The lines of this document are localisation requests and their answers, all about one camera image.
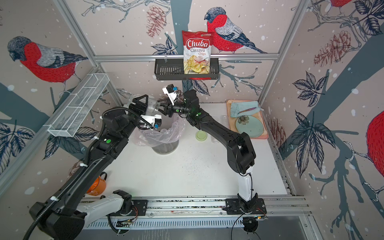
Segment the teal oval plate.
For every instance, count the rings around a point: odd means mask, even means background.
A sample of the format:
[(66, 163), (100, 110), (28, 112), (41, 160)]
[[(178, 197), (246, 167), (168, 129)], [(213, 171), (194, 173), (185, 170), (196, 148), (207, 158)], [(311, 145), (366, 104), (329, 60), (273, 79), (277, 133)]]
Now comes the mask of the teal oval plate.
[(258, 138), (264, 132), (262, 122), (253, 116), (238, 117), (235, 126), (240, 134), (246, 133), (250, 138)]

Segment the clear plastic bin liner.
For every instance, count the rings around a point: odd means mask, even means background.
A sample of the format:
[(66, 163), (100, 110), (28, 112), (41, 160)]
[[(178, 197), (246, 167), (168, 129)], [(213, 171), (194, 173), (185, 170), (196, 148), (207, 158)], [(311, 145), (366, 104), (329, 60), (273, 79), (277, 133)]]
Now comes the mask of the clear plastic bin liner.
[(129, 137), (129, 142), (140, 147), (153, 148), (161, 144), (171, 144), (178, 141), (188, 122), (178, 115), (161, 116), (162, 124), (157, 130), (135, 129)]

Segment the pink serving tray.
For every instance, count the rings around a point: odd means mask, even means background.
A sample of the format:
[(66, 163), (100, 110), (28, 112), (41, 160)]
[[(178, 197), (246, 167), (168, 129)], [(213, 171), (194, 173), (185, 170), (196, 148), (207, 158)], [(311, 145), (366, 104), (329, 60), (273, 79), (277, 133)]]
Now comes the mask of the pink serving tray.
[(230, 130), (246, 133), (251, 139), (269, 137), (258, 101), (228, 100), (226, 105)]

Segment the orange round object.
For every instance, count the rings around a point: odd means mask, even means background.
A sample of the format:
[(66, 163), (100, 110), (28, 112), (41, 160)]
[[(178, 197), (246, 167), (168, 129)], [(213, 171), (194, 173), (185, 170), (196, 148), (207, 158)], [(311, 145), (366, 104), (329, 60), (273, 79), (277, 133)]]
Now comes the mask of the orange round object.
[(99, 196), (101, 195), (106, 187), (106, 179), (108, 177), (108, 174), (106, 172), (102, 172), (99, 177), (95, 180), (95, 182), (91, 185), (91, 187), (87, 191), (87, 195), (90, 196)]

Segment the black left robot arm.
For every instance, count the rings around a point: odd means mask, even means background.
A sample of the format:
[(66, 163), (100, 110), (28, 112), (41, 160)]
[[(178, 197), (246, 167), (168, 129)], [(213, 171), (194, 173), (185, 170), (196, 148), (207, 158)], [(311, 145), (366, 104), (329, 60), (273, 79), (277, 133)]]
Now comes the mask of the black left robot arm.
[(90, 212), (81, 212), (78, 205), (89, 188), (128, 144), (129, 137), (140, 123), (149, 106), (148, 95), (132, 99), (125, 107), (114, 107), (102, 114), (102, 129), (89, 146), (86, 156), (73, 176), (45, 203), (36, 202), (30, 209), (34, 219), (24, 235), (28, 240), (33, 230), (41, 231), (55, 240), (73, 240), (90, 219)]

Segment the Chuba cassava chips bag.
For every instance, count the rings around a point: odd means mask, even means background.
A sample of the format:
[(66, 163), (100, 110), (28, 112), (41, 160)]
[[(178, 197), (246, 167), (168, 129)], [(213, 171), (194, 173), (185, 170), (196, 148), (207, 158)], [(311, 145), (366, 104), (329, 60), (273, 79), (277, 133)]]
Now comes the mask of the Chuba cassava chips bag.
[(182, 36), (184, 73), (209, 74), (213, 33), (182, 31)]

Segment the green lid mung bean jar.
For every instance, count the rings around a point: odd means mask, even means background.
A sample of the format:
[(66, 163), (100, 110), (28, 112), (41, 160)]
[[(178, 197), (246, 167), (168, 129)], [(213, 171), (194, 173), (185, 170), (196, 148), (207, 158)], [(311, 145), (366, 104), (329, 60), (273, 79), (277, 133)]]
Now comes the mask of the green lid mung bean jar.
[(124, 107), (131, 109), (139, 115), (154, 116), (160, 107), (160, 102), (149, 98), (148, 95), (132, 95)]

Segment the short clear mung bean jar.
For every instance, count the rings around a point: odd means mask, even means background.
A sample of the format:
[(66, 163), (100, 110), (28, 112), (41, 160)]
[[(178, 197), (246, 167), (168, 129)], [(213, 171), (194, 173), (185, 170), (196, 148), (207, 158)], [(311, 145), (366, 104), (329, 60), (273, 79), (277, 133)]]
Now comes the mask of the short clear mung bean jar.
[(218, 144), (219, 143), (219, 141), (213, 135), (211, 135), (211, 141), (214, 144)]

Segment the dark grey wall shelf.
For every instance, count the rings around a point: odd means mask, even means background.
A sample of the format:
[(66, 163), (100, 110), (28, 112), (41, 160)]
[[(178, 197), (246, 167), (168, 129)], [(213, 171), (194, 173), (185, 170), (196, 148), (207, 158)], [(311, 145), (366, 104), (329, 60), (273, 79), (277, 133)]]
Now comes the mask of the dark grey wall shelf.
[(219, 59), (211, 59), (209, 74), (184, 74), (182, 59), (156, 59), (154, 73), (158, 81), (217, 80), (220, 73)]

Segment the light green jar lid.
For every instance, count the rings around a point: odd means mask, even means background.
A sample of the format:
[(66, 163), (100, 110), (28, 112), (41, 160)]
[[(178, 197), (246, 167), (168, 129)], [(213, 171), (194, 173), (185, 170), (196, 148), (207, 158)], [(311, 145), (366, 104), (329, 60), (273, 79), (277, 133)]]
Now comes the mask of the light green jar lid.
[(204, 131), (198, 131), (196, 132), (196, 140), (203, 142), (208, 138), (208, 134)]

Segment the teal folded cloth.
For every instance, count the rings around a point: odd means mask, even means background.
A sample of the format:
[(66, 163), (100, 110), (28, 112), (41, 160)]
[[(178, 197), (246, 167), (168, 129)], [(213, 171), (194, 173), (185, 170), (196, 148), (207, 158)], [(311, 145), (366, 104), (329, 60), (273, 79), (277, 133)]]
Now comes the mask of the teal folded cloth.
[(232, 102), (230, 107), (230, 117), (238, 118), (241, 116), (251, 116), (260, 112), (262, 108), (258, 101)]

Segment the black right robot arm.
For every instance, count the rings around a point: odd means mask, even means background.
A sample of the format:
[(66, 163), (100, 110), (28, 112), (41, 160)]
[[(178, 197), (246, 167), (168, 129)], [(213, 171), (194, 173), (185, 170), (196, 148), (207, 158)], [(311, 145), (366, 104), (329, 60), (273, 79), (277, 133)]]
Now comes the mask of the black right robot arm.
[(184, 115), (189, 124), (200, 131), (204, 131), (218, 140), (227, 150), (227, 162), (230, 168), (239, 175), (238, 205), (231, 209), (224, 208), (233, 214), (266, 214), (253, 185), (253, 166), (256, 152), (248, 134), (236, 133), (217, 122), (209, 113), (204, 111), (199, 104), (195, 90), (182, 93), (178, 88), (169, 85), (163, 88), (167, 100), (161, 100), (159, 110), (163, 115), (171, 117), (177, 113)]

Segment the white mesh trash bin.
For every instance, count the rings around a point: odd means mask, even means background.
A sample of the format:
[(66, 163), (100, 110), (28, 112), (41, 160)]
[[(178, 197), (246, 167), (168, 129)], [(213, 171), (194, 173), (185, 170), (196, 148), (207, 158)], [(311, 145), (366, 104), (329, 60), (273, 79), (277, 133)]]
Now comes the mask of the white mesh trash bin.
[(148, 142), (157, 154), (170, 154), (179, 145), (179, 131), (172, 128), (153, 131), (149, 135)]

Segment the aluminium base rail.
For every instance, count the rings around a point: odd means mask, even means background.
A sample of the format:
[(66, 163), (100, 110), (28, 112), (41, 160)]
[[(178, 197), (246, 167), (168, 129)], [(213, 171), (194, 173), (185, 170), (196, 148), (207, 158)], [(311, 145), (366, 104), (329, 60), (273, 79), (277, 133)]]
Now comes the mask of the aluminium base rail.
[[(312, 211), (305, 197), (291, 195), (259, 195), (262, 203), (247, 216), (293, 217), (311, 216)], [(134, 203), (140, 218), (208, 218), (235, 217), (240, 210), (236, 196), (200, 197), (136, 197)]]

